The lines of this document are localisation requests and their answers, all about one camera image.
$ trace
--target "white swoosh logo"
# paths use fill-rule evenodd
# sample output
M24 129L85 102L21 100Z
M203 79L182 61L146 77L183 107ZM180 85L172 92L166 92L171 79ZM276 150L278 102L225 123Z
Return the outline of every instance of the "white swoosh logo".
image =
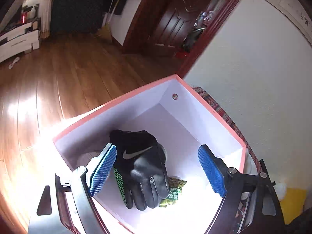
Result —
M128 159L131 159L131 158L133 158L133 157L136 157L136 156L142 154L143 152L149 150L149 149L152 148L152 147L153 147L153 146L148 147L148 148L143 149L143 150L140 150L140 151L137 151L137 152L132 153L132 154L127 154L127 152L126 152L126 150L125 150L125 151L124 151L124 154L122 155L122 157L123 157L124 159L128 160Z

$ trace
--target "brown wooden door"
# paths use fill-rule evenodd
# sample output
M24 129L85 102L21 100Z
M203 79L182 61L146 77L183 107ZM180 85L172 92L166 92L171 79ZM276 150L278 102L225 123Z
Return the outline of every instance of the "brown wooden door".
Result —
M197 16L209 2L210 0L171 0L148 40L148 54L173 56L191 31Z

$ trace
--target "glove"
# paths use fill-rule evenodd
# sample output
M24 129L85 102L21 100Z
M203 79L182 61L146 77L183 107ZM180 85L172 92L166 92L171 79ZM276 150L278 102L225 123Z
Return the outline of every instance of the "glove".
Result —
M169 195L162 146L147 131L113 130L110 142L117 149L114 174L126 207L131 209L133 201L138 210L157 207Z

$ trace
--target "striped cloth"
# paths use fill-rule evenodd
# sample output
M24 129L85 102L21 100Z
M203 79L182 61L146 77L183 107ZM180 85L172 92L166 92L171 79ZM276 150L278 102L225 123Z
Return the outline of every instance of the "striped cloth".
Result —
M193 87L194 91L196 91L224 120L230 127L235 131L236 134L246 143L246 148L252 157L253 161L255 162L255 166L257 167L258 173L262 171L261 165L255 153L252 151L249 143L246 141L245 137L235 125L234 121L228 116L228 114L221 108L221 106L210 96L204 89L200 87Z

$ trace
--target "green mesh panel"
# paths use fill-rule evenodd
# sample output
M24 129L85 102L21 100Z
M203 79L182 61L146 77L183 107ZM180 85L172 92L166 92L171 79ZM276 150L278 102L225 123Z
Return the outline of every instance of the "green mesh panel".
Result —
M116 179L117 184L118 184L119 192L120 192L121 197L124 201L124 204L128 207L128 203L126 201L126 196L124 195L124 181L122 179L121 174L119 173L119 171L115 167L114 167L114 175L115 175L115 179Z

